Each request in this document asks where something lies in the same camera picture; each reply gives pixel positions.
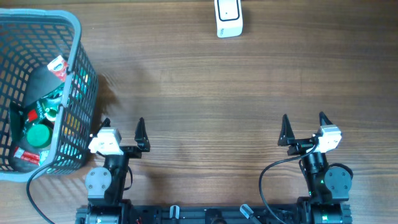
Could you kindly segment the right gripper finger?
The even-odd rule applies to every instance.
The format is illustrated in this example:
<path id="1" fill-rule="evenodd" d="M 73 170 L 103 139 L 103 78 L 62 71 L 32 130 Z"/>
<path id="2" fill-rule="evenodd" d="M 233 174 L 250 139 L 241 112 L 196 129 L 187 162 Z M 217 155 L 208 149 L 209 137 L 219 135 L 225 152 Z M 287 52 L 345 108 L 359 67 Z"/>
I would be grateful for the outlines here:
<path id="1" fill-rule="evenodd" d="M 321 111 L 319 112 L 319 120 L 320 120 L 320 126 L 326 126 L 326 125 L 332 125 L 333 123 L 328 119 L 326 114 Z"/>
<path id="2" fill-rule="evenodd" d="M 295 136 L 290 125 L 289 117 L 287 116 L 287 114 L 284 114 L 282 117 L 282 126 L 277 144 L 279 146 L 289 146 L 292 145 L 294 141 Z"/>

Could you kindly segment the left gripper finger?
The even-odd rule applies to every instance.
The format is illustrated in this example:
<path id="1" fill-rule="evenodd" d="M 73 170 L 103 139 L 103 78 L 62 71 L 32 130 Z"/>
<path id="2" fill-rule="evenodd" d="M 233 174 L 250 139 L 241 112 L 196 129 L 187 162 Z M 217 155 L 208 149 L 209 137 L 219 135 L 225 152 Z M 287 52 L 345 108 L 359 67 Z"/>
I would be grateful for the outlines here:
<path id="1" fill-rule="evenodd" d="M 139 119 L 135 130 L 134 140 L 137 143 L 137 147 L 143 152 L 150 151 L 150 142 L 146 133 L 145 120 L 143 117 Z"/>
<path id="2" fill-rule="evenodd" d="M 109 128 L 110 127 L 110 119 L 106 118 L 99 126 L 98 131 L 101 131 L 103 128 Z"/>

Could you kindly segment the green 3M gloves packet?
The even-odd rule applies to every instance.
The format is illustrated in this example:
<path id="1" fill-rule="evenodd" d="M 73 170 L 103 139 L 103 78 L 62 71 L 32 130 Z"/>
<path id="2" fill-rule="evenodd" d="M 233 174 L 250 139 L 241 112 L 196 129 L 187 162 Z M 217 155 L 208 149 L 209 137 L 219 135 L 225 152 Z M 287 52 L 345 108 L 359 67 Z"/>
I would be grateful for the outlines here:
<path id="1" fill-rule="evenodd" d="M 15 102 L 10 103 L 7 118 L 11 129 L 10 135 L 13 140 L 20 141 L 33 125 L 43 123 L 45 119 L 48 120 L 45 117 L 45 109 L 59 107 L 63 97 L 64 86 L 65 84 L 62 83 L 51 92 L 25 107 L 19 106 Z"/>

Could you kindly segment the green lid jar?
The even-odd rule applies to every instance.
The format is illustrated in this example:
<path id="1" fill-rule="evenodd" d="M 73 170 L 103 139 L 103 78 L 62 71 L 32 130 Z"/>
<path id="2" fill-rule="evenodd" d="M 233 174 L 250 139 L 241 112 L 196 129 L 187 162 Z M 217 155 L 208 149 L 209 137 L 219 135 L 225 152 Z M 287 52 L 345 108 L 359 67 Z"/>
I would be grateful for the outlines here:
<path id="1" fill-rule="evenodd" d="M 27 142 L 36 148 L 45 148 L 51 144 L 52 141 L 52 129 L 44 124 L 36 124 L 32 126 L 27 134 Z"/>

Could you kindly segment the red sachet pack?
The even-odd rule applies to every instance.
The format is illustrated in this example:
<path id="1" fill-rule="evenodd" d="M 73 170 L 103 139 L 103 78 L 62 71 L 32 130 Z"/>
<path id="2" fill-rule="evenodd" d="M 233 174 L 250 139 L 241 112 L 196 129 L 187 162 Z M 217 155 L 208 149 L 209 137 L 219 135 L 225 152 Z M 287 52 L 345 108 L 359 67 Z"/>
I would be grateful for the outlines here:
<path id="1" fill-rule="evenodd" d="M 14 157 L 22 159 L 23 161 L 29 162 L 31 164 L 40 164 L 40 155 L 29 151 L 26 151 L 20 147 L 15 148 Z"/>

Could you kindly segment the sriracha bottle green cap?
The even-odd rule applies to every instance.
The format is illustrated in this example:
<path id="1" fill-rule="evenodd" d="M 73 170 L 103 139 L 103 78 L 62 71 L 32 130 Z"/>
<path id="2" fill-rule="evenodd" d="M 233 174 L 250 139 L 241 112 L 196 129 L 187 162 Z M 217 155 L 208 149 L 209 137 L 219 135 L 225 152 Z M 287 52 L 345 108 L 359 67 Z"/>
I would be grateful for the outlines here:
<path id="1" fill-rule="evenodd" d="M 59 109 L 57 106 L 49 107 L 49 108 L 45 109 L 45 117 L 53 123 L 56 121 L 58 113 L 59 113 Z"/>

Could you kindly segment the mint green wipes packet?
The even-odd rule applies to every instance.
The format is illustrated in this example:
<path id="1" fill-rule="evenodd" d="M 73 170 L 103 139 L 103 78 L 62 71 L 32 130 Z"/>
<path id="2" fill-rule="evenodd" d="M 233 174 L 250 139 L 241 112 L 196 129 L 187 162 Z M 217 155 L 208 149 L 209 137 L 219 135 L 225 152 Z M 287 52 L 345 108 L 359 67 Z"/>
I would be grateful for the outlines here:
<path id="1" fill-rule="evenodd" d="M 39 152 L 39 165 L 41 166 L 49 155 L 49 150 Z"/>

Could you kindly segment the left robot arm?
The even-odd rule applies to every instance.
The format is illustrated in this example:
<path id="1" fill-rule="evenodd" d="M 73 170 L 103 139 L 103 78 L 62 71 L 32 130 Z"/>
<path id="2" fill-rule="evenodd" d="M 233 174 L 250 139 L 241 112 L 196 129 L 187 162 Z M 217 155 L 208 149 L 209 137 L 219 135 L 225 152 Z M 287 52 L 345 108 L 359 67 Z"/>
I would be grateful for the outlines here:
<path id="1" fill-rule="evenodd" d="M 88 149 L 104 157 L 104 164 L 95 167 L 86 175 L 85 187 L 88 191 L 88 205 L 76 211 L 76 223 L 140 223 L 131 200 L 124 199 L 126 177 L 132 174 L 130 159 L 140 159 L 142 153 L 150 151 L 144 118 L 140 118 L 135 130 L 135 146 L 121 146 L 118 129 L 110 126 L 105 119 L 99 130 L 91 134 Z"/>

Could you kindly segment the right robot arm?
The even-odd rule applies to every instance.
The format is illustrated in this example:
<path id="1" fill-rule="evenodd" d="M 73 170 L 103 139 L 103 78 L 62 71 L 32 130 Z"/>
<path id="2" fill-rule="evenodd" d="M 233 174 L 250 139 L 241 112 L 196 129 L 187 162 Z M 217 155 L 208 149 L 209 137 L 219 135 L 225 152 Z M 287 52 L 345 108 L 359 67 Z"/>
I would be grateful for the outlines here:
<path id="1" fill-rule="evenodd" d="M 297 139 L 289 117 L 282 117 L 279 146 L 287 154 L 300 156 L 299 167 L 305 178 L 308 196 L 299 197 L 294 211 L 295 223 L 352 223 L 349 200 L 353 171 L 340 163 L 329 164 L 326 153 L 336 149 L 342 132 L 325 113 L 319 113 L 320 127 L 310 138 Z"/>

